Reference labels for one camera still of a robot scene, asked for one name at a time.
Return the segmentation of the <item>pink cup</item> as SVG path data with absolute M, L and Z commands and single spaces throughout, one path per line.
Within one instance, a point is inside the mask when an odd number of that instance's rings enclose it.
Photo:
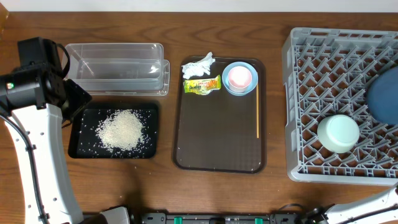
M 244 66 L 233 67 L 228 73 L 228 83 L 232 91 L 242 93 L 246 91 L 252 81 L 250 70 Z

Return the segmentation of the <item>mint green bowl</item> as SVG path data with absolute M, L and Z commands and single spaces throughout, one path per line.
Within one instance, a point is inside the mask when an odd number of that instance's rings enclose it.
M 336 114 L 322 119 L 317 128 L 318 140 L 327 150 L 346 153 L 359 139 L 359 126 L 347 115 Z

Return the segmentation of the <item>dark blue plate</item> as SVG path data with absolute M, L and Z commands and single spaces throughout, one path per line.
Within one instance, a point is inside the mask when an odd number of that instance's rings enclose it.
M 371 83 L 366 100 L 375 120 L 397 125 L 397 67 L 387 70 Z

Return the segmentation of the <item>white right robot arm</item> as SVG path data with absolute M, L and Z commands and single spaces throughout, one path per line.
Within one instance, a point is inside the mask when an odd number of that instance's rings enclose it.
M 301 223 L 367 224 L 397 220 L 397 184 L 371 197 L 328 208 L 316 208 Z

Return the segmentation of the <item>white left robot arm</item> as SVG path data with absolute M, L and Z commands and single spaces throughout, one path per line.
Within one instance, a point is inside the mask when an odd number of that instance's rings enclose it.
M 1 77 L 1 119 L 14 143 L 26 223 L 81 223 L 62 143 L 62 124 L 92 97 L 65 70 L 29 65 Z

